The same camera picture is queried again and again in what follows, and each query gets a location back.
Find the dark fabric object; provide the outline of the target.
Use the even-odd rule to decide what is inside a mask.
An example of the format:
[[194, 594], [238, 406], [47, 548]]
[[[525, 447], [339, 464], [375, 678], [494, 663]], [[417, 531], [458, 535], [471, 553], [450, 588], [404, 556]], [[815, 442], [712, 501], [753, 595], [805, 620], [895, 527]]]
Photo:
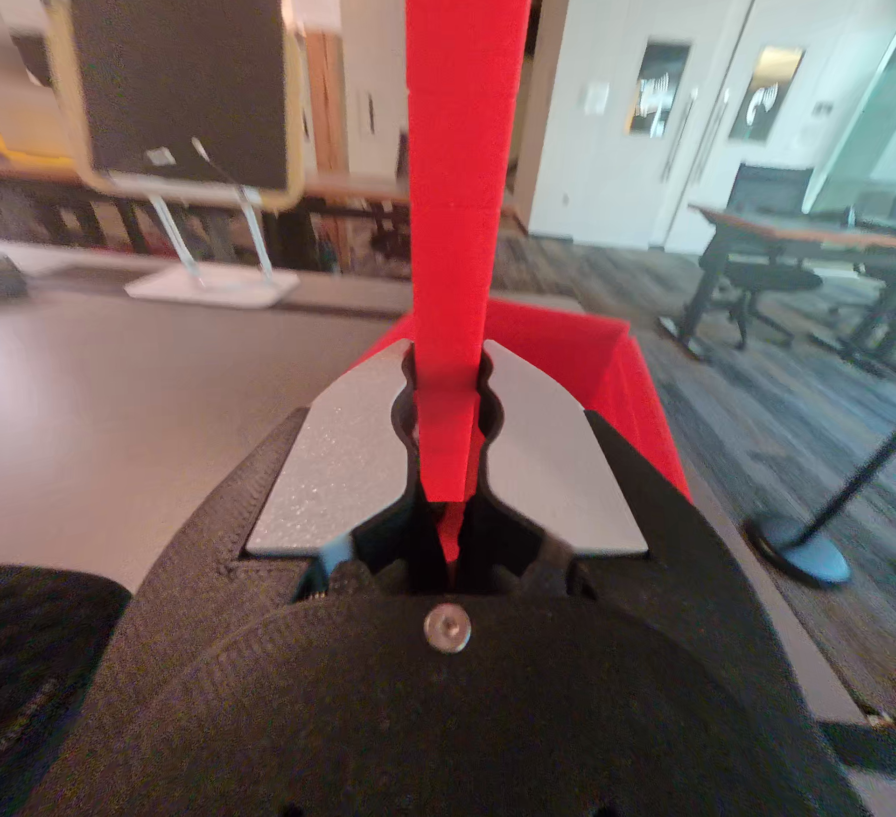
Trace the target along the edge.
[[56, 759], [132, 597], [114, 580], [1, 566], [1, 814], [17, 815]]

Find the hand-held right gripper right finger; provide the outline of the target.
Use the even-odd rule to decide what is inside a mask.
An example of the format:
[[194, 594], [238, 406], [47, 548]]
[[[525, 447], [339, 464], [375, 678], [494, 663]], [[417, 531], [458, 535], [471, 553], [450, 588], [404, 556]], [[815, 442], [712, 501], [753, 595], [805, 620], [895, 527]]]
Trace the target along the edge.
[[484, 452], [484, 480], [497, 503], [577, 556], [647, 554], [582, 405], [497, 341], [485, 341], [484, 356], [487, 393], [500, 412]]

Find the red plastic bin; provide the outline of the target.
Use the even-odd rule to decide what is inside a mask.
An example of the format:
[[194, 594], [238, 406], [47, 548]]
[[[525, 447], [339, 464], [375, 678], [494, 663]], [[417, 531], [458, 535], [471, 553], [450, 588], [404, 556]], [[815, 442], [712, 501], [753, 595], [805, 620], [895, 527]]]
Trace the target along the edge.
[[485, 338], [555, 379], [583, 408], [598, 412], [691, 497], [666, 413], [628, 322], [491, 298]]

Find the black office chair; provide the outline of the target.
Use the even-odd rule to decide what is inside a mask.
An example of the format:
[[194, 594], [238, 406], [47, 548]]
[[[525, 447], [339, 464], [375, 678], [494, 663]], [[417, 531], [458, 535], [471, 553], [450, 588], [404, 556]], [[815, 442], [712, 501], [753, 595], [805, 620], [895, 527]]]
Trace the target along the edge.
[[[726, 212], [732, 215], [763, 214], [795, 217], [801, 213], [811, 169], [765, 168], [741, 164], [732, 185]], [[738, 233], [723, 265], [719, 289], [731, 297], [713, 297], [710, 311], [726, 311], [736, 325], [738, 350], [745, 350], [748, 330], [753, 321], [767, 326], [790, 346], [794, 334], [760, 308], [766, 294], [814, 292], [823, 285], [823, 277], [807, 268], [802, 258], [787, 256], [787, 245]]]

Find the wood-top office desk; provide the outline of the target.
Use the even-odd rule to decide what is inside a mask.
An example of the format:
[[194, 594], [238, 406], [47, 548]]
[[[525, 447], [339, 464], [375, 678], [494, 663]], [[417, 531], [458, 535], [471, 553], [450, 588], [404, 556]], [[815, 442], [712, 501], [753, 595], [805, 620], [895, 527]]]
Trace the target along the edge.
[[689, 203], [713, 229], [700, 255], [700, 280], [681, 312], [660, 316], [658, 327], [695, 359], [705, 358], [698, 338], [703, 317], [712, 310], [733, 316], [740, 331], [738, 347], [745, 349], [751, 319], [769, 323], [756, 308], [764, 293], [801, 293], [808, 287], [790, 281], [814, 275], [805, 261], [880, 263], [894, 271], [894, 227], [881, 224], [846, 226], [841, 220], [819, 220], [806, 215]]

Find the black floor stand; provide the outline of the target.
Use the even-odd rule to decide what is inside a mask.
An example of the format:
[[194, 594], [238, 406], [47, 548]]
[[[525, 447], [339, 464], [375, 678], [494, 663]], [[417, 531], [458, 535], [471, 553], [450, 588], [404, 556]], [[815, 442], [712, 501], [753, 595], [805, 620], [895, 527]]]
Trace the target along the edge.
[[849, 584], [850, 566], [825, 529], [876, 478], [894, 453], [895, 432], [891, 432], [810, 520], [798, 521], [771, 512], [756, 515], [743, 526], [748, 542], [768, 564], [805, 586], [824, 589]]

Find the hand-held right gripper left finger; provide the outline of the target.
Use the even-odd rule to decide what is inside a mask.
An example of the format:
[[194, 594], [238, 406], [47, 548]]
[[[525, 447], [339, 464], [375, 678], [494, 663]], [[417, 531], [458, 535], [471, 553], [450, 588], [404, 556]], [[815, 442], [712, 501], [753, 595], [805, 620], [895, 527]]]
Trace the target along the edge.
[[413, 499], [416, 461], [397, 407], [412, 404], [399, 339], [340, 376], [308, 408], [245, 543], [256, 557], [359, 558], [362, 538]]

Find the long red block bar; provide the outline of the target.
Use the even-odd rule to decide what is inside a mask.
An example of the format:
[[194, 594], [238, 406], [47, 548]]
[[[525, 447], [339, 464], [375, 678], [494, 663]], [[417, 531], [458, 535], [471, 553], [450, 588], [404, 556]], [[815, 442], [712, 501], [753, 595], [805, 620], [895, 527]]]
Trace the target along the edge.
[[532, 0], [405, 0], [420, 480], [465, 499], [487, 299]]

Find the long wooden table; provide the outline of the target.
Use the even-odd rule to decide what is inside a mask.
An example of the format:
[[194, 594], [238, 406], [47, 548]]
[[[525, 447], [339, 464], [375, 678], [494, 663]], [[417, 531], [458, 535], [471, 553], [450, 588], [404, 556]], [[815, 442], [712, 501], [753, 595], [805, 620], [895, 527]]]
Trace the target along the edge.
[[[23, 194], [35, 205], [39, 241], [57, 246], [123, 251], [175, 258], [164, 232], [150, 234], [140, 226], [136, 211], [156, 218], [148, 203], [102, 196], [85, 187], [71, 168], [19, 167], [2, 159], [2, 194]], [[409, 186], [405, 181], [365, 178], [359, 175], [312, 175], [303, 197], [293, 208], [263, 213], [260, 225], [273, 266], [316, 271], [321, 267], [321, 246], [312, 218], [336, 223], [364, 220], [375, 224], [376, 234], [391, 224], [397, 255], [409, 258]]]

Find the dark wall poster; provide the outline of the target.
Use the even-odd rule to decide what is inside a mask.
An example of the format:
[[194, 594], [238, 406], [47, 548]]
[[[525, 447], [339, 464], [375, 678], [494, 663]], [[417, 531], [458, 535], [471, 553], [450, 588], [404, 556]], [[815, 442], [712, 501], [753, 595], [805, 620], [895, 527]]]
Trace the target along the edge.
[[648, 40], [637, 73], [628, 135], [660, 139], [675, 105], [686, 70], [690, 41]]
[[729, 140], [766, 142], [800, 68], [802, 48], [764, 46], [737, 109]]

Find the black panel on white stand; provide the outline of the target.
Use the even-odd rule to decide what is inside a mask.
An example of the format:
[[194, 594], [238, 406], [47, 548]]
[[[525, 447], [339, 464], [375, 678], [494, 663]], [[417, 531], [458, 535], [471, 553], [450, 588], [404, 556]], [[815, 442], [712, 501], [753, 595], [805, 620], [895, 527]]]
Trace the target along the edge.
[[[263, 213], [300, 200], [305, 183], [297, 39], [283, 0], [43, 0], [54, 90], [84, 184], [148, 203], [179, 265], [126, 286], [134, 299], [264, 309], [293, 291], [277, 271]], [[248, 190], [240, 197], [195, 152]], [[144, 152], [168, 147], [171, 167]], [[245, 217], [258, 267], [199, 263], [173, 207]]]

